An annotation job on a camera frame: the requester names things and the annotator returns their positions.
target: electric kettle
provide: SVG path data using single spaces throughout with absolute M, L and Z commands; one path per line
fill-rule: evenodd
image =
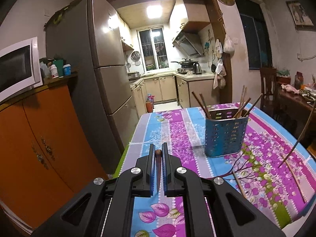
M 194 74 L 202 74 L 202 69 L 201 69 L 201 66 L 198 62 L 194 63 L 193 64 L 193 72 Z

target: green plant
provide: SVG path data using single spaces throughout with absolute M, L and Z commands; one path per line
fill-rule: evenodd
M 290 71 L 286 68 L 283 68 L 282 70 L 278 70 L 277 72 L 278 76 L 283 76 L 283 77 L 289 77 L 290 76 Z

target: picture frame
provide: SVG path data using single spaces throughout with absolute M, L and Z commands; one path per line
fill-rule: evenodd
M 298 0 L 287 1 L 296 30 L 315 30 L 314 24 Z

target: range hood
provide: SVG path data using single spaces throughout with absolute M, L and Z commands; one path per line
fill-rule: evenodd
M 173 44 L 179 45 L 190 58 L 201 57 L 204 50 L 201 45 L 200 36 L 197 34 L 182 33 L 173 41 Z

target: blue metal utensil holder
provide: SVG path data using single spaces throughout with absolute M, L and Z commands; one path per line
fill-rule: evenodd
M 232 117 L 238 108 L 210 110 L 212 119 L 205 119 L 205 154 L 220 157 L 238 153 L 244 141 L 248 116 Z

